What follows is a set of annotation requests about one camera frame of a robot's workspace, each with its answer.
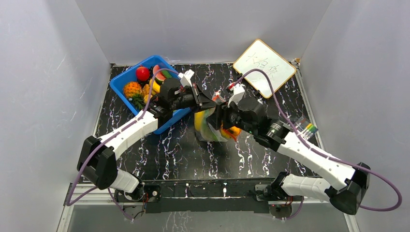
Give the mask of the yellow toy mango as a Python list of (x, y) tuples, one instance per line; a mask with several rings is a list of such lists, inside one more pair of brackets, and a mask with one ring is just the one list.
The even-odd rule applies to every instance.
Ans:
[(200, 111), (194, 114), (194, 127), (196, 131), (201, 131), (204, 113), (204, 111)]

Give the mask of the clear zip top bag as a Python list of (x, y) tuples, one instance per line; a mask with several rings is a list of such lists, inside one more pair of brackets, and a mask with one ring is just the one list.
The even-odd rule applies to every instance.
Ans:
[[(239, 100), (244, 96), (245, 90), (243, 86), (233, 88), (234, 102), (238, 103)], [(225, 101), (223, 97), (220, 96), (220, 91), (214, 92), (212, 98), (216, 103), (222, 103)], [(203, 142), (227, 142), (232, 139), (237, 140), (237, 137), (241, 133), (241, 129), (238, 127), (231, 127), (224, 129), (221, 126), (218, 130), (214, 129), (207, 119), (214, 113), (215, 108), (199, 111), (194, 114), (194, 127), (197, 138)]]

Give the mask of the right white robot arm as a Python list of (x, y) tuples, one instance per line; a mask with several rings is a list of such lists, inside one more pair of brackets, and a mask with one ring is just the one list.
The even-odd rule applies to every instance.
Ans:
[(211, 106), (214, 111), (207, 122), (214, 129), (237, 127), (251, 134), (258, 144), (298, 161), (319, 175), (301, 177), (281, 172), (270, 186), (255, 190), (258, 200), (304, 196), (329, 202), (348, 215), (357, 213), (368, 189), (369, 175), (363, 171), (367, 165), (342, 164), (334, 156), (300, 139), (286, 123), (268, 116), (254, 99), (244, 98), (238, 103), (213, 102)]

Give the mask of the yellow toy bell pepper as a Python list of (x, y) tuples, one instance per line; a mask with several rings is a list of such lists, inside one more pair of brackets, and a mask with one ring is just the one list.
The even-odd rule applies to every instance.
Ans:
[(229, 129), (224, 129), (224, 128), (220, 129), (220, 133), (222, 137), (224, 137), (227, 140), (233, 140), (233, 141), (237, 141), (237, 138), (241, 132), (242, 130), (235, 126)]

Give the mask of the green toy lettuce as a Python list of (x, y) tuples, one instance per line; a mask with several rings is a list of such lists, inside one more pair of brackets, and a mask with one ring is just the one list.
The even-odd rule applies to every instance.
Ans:
[(207, 142), (226, 142), (227, 140), (221, 136), (220, 130), (214, 130), (206, 121), (206, 118), (209, 115), (209, 110), (205, 110), (203, 125), (201, 129), (201, 135), (203, 139)]

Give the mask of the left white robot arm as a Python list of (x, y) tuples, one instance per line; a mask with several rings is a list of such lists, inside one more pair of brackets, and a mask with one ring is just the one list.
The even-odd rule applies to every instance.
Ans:
[(101, 138), (90, 136), (84, 141), (77, 164), (79, 174), (98, 189), (118, 189), (132, 201), (141, 200), (145, 193), (142, 180), (118, 169), (118, 158), (141, 138), (164, 126), (175, 110), (200, 112), (216, 105), (195, 83), (183, 86), (175, 78), (166, 79), (160, 92), (147, 102), (146, 111)]

